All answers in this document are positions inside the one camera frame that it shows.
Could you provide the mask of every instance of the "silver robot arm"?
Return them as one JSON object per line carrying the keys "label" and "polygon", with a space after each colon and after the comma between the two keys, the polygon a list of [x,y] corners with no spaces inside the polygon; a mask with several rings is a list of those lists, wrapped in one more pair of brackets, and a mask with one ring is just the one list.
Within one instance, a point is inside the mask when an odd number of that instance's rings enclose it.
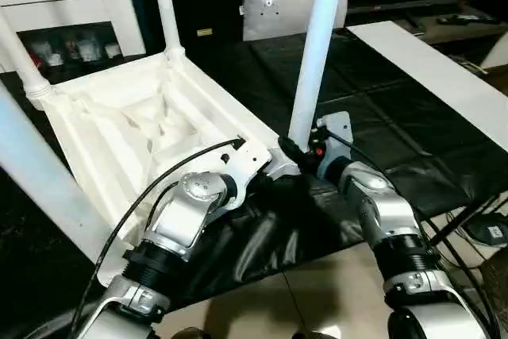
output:
{"label": "silver robot arm", "polygon": [[206,224],[240,206],[249,182],[270,161],[267,149],[247,141],[223,173],[185,174],[141,243],[125,253],[126,269],[114,277],[77,338],[156,338],[151,324],[170,310],[183,265]]}
{"label": "silver robot arm", "polygon": [[[330,114],[317,126],[352,141],[345,113]],[[382,173],[351,161],[348,146],[328,137],[325,149],[317,177],[335,183],[360,219],[384,278],[385,302],[394,311],[388,321],[390,338],[486,339],[487,331],[438,268],[411,205]]]}

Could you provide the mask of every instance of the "white cushion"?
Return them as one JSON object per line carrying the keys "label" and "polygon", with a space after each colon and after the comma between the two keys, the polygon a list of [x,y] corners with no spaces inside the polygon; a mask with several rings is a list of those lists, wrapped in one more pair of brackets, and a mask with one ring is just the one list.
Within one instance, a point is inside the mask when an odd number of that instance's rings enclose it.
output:
{"label": "white cushion", "polygon": [[[313,0],[244,0],[244,40],[306,32]],[[335,28],[344,26],[348,0],[339,0]]]}

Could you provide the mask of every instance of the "black mat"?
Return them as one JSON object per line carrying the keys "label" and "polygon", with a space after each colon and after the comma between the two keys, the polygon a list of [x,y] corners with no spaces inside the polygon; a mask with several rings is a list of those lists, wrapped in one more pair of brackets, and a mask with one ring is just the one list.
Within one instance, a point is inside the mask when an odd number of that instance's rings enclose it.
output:
{"label": "black mat", "polygon": [[[303,37],[295,36],[189,51],[188,56],[284,134],[302,48]],[[15,78],[3,75],[2,80],[19,93]],[[428,216],[508,189],[503,150],[351,35],[333,38],[323,83],[317,114],[348,111],[356,144]],[[29,116],[55,144],[44,115],[32,111]],[[16,187],[5,176],[2,184]],[[6,195],[0,264],[7,270],[0,280],[9,285],[4,297],[10,308],[0,318],[0,333],[20,332],[20,324],[73,307],[91,272],[83,255],[22,192]],[[175,307],[359,241],[356,218],[333,187],[305,176],[281,179],[207,229],[183,274]]]}

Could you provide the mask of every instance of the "tiled floor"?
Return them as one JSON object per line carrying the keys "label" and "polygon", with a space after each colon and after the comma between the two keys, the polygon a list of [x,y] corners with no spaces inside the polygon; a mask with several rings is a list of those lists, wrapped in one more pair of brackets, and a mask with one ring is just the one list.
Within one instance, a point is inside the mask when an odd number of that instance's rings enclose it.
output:
{"label": "tiled floor", "polygon": [[342,339],[387,338],[382,285],[361,244],[169,314],[156,331],[163,339],[192,326],[213,339],[291,339],[305,325],[333,327]]}

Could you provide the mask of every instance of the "white pole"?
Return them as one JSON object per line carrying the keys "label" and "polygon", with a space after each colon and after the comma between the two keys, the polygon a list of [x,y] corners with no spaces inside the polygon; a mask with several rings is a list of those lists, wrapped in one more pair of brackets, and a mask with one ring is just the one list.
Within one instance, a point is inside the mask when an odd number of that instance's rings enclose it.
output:
{"label": "white pole", "polygon": [[0,33],[0,48],[13,61],[17,74],[23,82],[26,97],[38,110],[42,110],[37,99],[51,93],[52,87],[49,81],[39,73],[21,40],[10,27],[2,12],[2,7],[0,7],[0,31],[2,31]]}
{"label": "white pole", "polygon": [[157,0],[157,2],[159,3],[164,39],[166,40],[166,55],[169,59],[178,59],[185,53],[185,50],[180,44],[173,0]]}
{"label": "white pole", "polygon": [[314,0],[310,15],[289,128],[289,138],[304,152],[309,149],[310,129],[318,103],[338,2],[339,0]]}
{"label": "white pole", "polygon": [[[85,256],[95,262],[111,227],[91,205],[2,82],[0,131],[0,165]],[[121,258],[124,251],[125,246],[117,239],[102,268],[103,283],[125,266]]]}

